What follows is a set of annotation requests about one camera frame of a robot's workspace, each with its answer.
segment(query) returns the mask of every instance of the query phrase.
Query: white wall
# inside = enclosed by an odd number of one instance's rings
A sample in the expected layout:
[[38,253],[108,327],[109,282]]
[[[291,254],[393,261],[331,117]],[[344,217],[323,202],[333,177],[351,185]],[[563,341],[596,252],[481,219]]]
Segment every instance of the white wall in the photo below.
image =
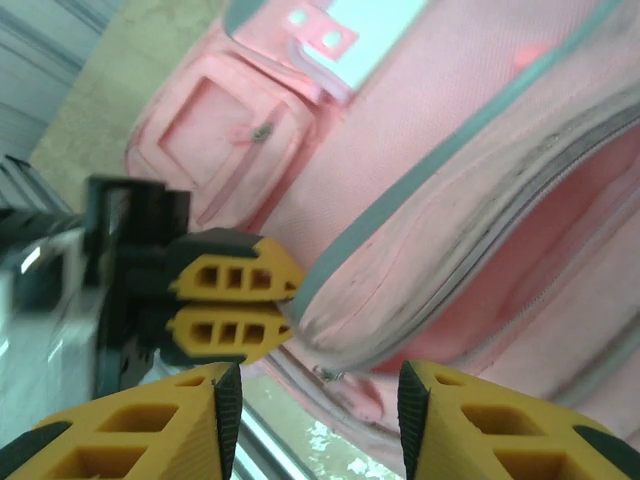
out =
[[0,154],[28,159],[120,0],[0,0]]

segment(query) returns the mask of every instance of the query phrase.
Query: tiled floor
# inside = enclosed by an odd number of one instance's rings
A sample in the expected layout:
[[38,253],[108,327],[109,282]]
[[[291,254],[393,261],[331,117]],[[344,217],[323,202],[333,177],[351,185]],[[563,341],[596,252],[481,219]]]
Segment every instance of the tiled floor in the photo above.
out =
[[260,375],[244,382],[249,404],[320,479],[395,480],[397,475],[331,433],[309,416],[271,378]]

